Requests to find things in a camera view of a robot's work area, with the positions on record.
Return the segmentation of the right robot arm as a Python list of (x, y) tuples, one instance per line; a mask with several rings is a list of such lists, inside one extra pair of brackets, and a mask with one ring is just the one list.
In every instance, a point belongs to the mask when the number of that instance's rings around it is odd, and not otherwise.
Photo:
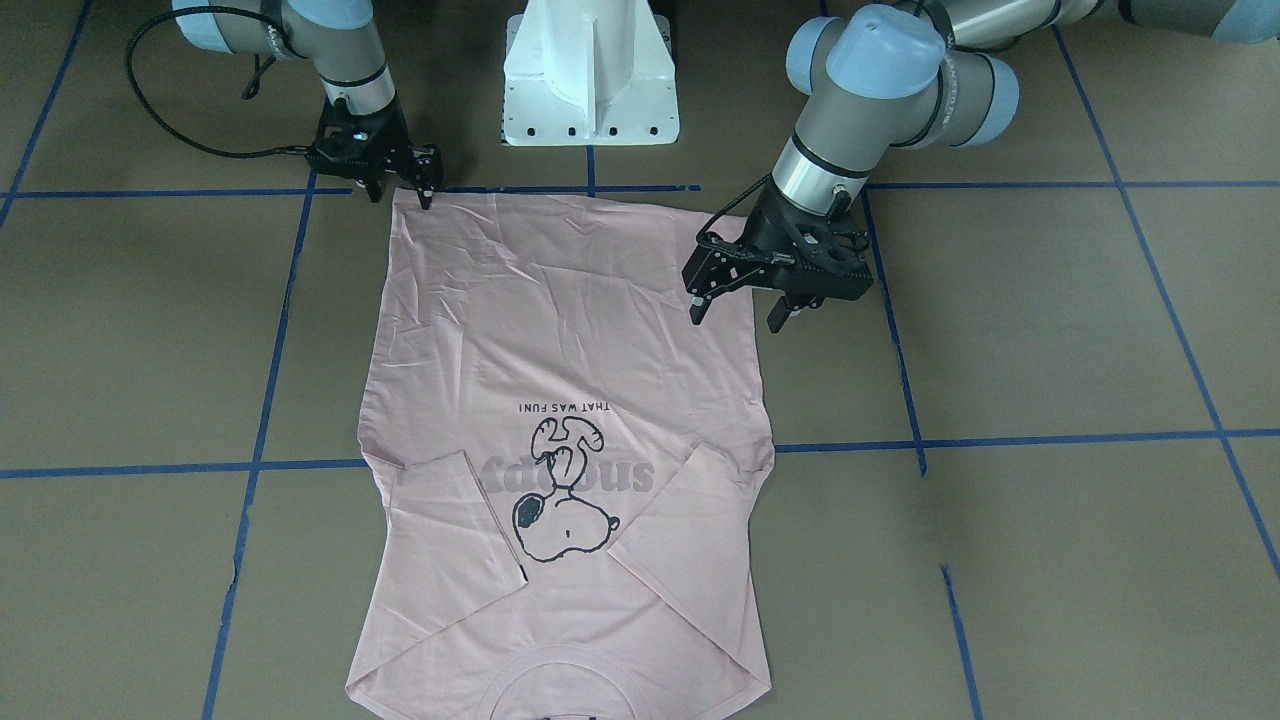
[(264, 67), (311, 61), (326, 100), (314, 141), (287, 154), (353, 181), (374, 202), (397, 176), (430, 208), (439, 152), (410, 137), (370, 1), (174, 1), (170, 17), (196, 47), (252, 54)]

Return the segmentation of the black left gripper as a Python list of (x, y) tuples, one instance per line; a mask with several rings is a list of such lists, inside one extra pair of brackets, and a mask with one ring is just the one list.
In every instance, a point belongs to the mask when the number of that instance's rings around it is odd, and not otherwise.
[(772, 334), (820, 299), (858, 300), (873, 284), (864, 252), (869, 240), (852, 219), (852, 196), (837, 187), (827, 213), (790, 202), (774, 184), (760, 184), (742, 233), (733, 242), (710, 229), (695, 237), (682, 269), (691, 295), (690, 320), (700, 325), (713, 299), (745, 286), (783, 292), (767, 318)]

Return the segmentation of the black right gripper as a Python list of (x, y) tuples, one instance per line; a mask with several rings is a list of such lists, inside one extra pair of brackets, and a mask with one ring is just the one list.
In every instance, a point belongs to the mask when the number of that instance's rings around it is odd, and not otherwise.
[(326, 100), (305, 159), (319, 174), (357, 182), (374, 204), (384, 196), (383, 178), (396, 174), (415, 188), (419, 206), (428, 211), (443, 181), (438, 146), (411, 141), (397, 96), (367, 115), (353, 114), (344, 99)]

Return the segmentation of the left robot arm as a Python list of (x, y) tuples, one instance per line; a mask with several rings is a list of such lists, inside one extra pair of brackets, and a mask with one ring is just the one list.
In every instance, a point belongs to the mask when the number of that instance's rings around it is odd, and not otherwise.
[(883, 155), (997, 138), (1020, 86), (996, 46), (1100, 14), (1226, 44), (1275, 40), (1279, 23), (1275, 1), (886, 1), (808, 20), (786, 58), (806, 104), (749, 190), (755, 205), (739, 238), (699, 231), (682, 272), (691, 320), (742, 287), (780, 291), (772, 332), (826, 300), (860, 299), (873, 277), (851, 206)]

